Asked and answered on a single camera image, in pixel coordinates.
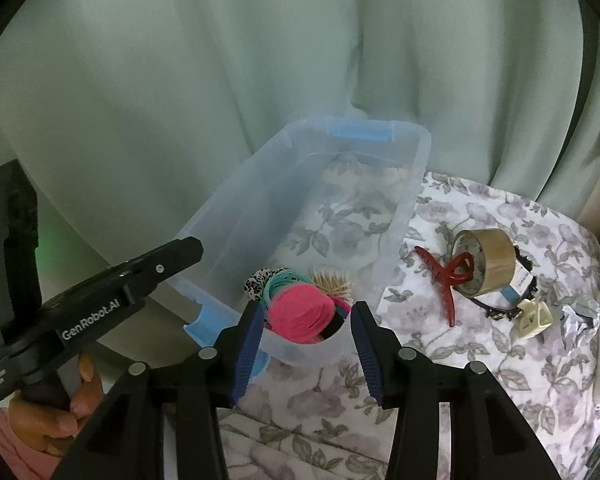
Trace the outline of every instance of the screw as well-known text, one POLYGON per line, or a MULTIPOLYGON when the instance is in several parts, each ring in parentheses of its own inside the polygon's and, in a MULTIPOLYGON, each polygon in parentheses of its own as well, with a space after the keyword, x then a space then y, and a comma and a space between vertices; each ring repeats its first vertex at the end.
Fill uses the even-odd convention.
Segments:
POLYGON ((398 350, 398 357, 404 361, 413 361, 417 355, 416 351, 409 346, 403 346, 398 350))
POLYGON ((484 363, 481 363, 480 361, 471 361, 469 363, 469 370, 471 370, 476 375, 482 375, 487 371, 487 367, 484 365, 484 363))
POLYGON ((133 363, 129 368, 128 372, 131 375, 141 375, 146 370, 146 364, 144 363, 133 363))
POLYGON ((213 359, 218 355, 218 350, 213 348, 212 346, 205 346, 198 351, 198 357, 200 359, 209 360, 213 359))

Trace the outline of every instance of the clear plastic storage bin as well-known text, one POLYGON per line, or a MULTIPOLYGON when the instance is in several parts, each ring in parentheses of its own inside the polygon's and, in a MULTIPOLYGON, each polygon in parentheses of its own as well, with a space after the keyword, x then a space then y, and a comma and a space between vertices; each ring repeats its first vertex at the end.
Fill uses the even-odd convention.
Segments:
MULTIPOLYGON (((238 167, 178 234, 200 263, 170 279, 185 297, 237 322, 244 282, 261 267, 347 269, 355 301, 375 309, 398 261, 429 156, 430 135, 400 121, 319 118, 288 124, 238 167)), ((299 345, 264 330, 260 349, 322 367, 355 352, 349 320, 299 345)))

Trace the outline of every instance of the pink hair tie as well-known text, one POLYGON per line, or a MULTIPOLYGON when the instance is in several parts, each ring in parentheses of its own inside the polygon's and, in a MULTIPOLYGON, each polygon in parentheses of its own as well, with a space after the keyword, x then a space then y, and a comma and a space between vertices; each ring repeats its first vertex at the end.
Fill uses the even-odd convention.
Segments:
POLYGON ((269 305, 269 323, 273 332, 300 344, 322 341, 320 332, 334 314, 333 300, 308 283, 286 286, 269 305))
POLYGON ((342 316, 343 318, 347 317, 351 313, 351 305, 349 303, 337 296, 329 297, 333 300, 333 303, 336 306, 336 310, 341 309, 344 312, 344 316, 342 316))

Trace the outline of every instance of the finger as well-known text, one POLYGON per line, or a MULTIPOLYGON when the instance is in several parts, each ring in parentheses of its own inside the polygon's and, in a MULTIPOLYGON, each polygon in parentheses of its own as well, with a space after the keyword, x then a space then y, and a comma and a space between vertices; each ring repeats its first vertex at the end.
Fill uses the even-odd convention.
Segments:
POLYGON ((96 372, 96 367, 88 354, 81 354, 78 359, 78 370, 83 381, 91 382, 93 375, 96 372))
POLYGON ((74 436, 78 436, 78 434, 82 431, 82 428, 84 428, 86 426, 86 424, 90 418, 91 418, 91 416, 86 416, 85 418, 81 418, 78 421, 78 430, 75 432, 74 436))
POLYGON ((47 436, 45 438, 45 453, 52 456, 63 456, 75 441, 72 436, 67 438, 51 438, 50 436, 47 436))
POLYGON ((75 393, 74 398, 71 399, 69 409, 74 417, 79 420, 91 415, 102 402, 103 397, 100 374, 94 372, 91 381, 82 383, 80 389, 75 393))
POLYGON ((78 422, 71 413, 27 402, 21 397, 11 399, 8 419, 13 433, 23 442, 31 441, 34 444, 31 447, 38 450, 46 447, 45 439, 41 437, 64 438, 74 434, 78 428, 78 422))

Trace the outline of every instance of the pink sleeve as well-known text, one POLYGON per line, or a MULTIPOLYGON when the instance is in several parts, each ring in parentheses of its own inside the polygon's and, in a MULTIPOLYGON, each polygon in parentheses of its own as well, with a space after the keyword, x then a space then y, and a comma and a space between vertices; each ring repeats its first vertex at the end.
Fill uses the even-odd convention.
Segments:
POLYGON ((25 446, 9 426, 6 408, 0 408, 0 454, 18 480, 49 480, 60 462, 25 446))

